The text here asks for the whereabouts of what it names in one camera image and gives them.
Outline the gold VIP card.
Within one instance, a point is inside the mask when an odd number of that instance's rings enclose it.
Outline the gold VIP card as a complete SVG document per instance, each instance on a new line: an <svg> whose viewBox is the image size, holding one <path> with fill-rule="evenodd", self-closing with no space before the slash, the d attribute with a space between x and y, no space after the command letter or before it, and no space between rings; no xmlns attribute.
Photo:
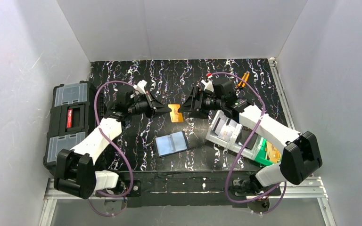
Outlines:
<svg viewBox="0 0 362 226"><path fill-rule="evenodd" d="M171 109L170 118L172 123L183 122L182 113L178 112L180 105L179 104L169 104L168 107Z"/></svg>

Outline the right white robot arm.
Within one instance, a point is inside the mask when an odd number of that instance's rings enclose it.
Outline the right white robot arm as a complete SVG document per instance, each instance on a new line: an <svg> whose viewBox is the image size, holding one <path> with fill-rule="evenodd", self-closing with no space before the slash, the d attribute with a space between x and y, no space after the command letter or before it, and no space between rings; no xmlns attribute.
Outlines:
<svg viewBox="0 0 362 226"><path fill-rule="evenodd" d="M229 119L252 129L282 152L279 163L266 166L250 176L248 187L260 189L288 181L299 185L322 166L316 136L300 133L271 118L245 98L237 96L235 84L202 80L204 88L194 87L178 111L193 118L207 118L211 110L220 110Z"/></svg>

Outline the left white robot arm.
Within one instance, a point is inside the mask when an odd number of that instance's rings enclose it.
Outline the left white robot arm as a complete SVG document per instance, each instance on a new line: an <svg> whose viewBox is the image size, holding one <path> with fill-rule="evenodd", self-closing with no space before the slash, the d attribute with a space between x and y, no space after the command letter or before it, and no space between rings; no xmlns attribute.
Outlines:
<svg viewBox="0 0 362 226"><path fill-rule="evenodd" d="M101 85L94 96L93 110L96 127L80 143L71 149L62 149L55 165L54 188L58 191L88 199L94 192L116 188L119 175L109 170L97 170L96 162L108 145L111 145L123 158L130 174L128 190L121 194L126 196L133 186L133 172L125 154L113 142L121 135L126 121L134 115L144 114L148 118L155 118L171 112L171 109L162 104L145 89L147 82L139 81L131 85L121 81L117 98L112 107L108 108L102 118L98 113L98 100L102 89L112 84L111 81Z"/></svg>

